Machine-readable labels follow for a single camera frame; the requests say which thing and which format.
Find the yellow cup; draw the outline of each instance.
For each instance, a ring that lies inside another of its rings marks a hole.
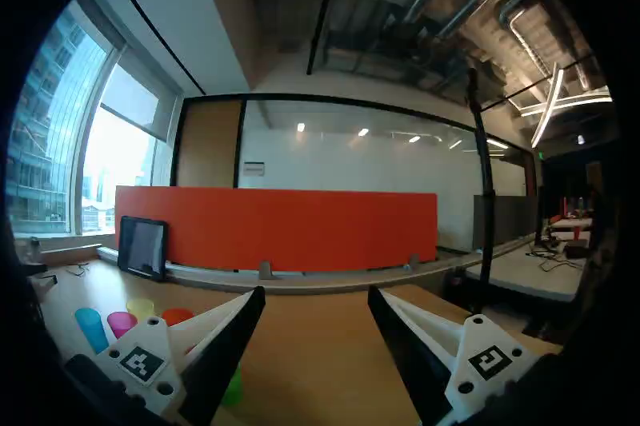
[[[134,315],[138,323],[146,320],[149,316],[155,316],[154,302],[146,298],[135,298],[126,302],[126,310]]]

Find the orange cup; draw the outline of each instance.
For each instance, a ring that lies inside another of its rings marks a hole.
[[[183,321],[190,320],[195,315],[185,308],[172,308],[167,309],[162,314],[162,319],[166,321],[167,326],[173,326],[174,324],[182,323]]]

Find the sign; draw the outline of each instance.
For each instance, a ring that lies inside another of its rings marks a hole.
[[[245,161],[242,165],[244,176],[265,176],[265,164],[258,161]]]

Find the blue cup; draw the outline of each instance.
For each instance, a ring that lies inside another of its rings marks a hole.
[[[102,327],[100,313],[95,309],[80,308],[75,312],[75,320],[78,322],[82,332],[85,333],[86,340],[89,341],[96,354],[104,351],[109,346],[105,329]]]

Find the gray partition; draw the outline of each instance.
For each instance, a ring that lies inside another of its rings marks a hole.
[[[535,233],[537,197],[496,196],[494,245],[501,245]],[[484,208],[482,196],[474,196],[474,249],[484,241]]]

